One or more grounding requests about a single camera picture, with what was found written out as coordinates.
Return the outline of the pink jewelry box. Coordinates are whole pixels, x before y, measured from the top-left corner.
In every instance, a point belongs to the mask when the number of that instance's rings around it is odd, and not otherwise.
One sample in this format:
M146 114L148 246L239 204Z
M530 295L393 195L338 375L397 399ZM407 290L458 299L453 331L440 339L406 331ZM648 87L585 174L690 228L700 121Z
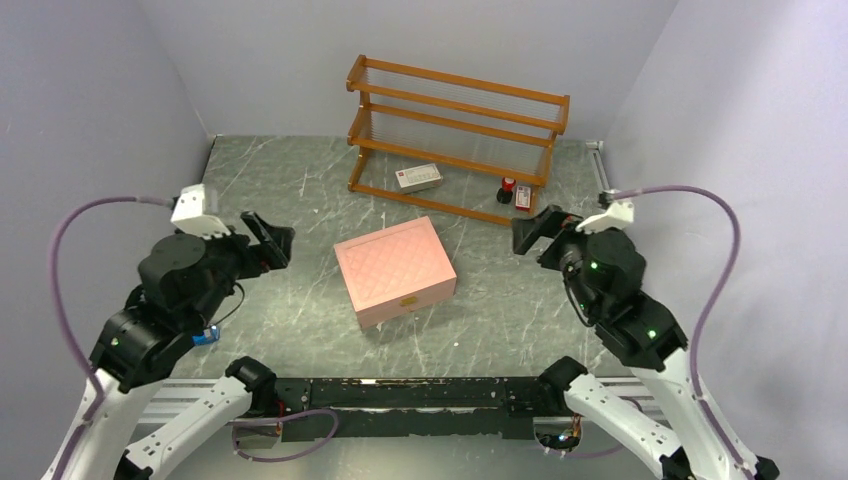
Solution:
M457 273L424 216L334 245L361 329L452 297Z

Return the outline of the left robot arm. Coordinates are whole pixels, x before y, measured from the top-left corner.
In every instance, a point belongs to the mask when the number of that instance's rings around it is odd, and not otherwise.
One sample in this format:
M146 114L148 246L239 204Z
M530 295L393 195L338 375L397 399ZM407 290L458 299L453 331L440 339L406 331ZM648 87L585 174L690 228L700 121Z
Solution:
M292 228L273 226L252 211L241 219L244 234L211 214L174 213L175 232L139 263L139 286L105 322L92 352L71 345L86 387L47 478L163 479L229 421L273 409L275 374L244 357L164 426L132 437L147 405L238 282L289 264Z

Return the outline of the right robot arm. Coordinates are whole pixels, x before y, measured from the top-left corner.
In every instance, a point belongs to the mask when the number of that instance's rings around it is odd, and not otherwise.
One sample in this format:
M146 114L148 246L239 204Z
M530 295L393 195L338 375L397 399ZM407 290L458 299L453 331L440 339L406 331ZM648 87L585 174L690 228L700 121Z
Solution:
M561 273L566 297L602 345L650 392L659 423L609 392L565 356L537 378L544 413L587 419L636 456L658 479L776 479L776 463L744 445L700 377L694 349L671 311L642 289L644 257L620 228L591 231L556 205L511 222L512 250L551 243L538 264Z

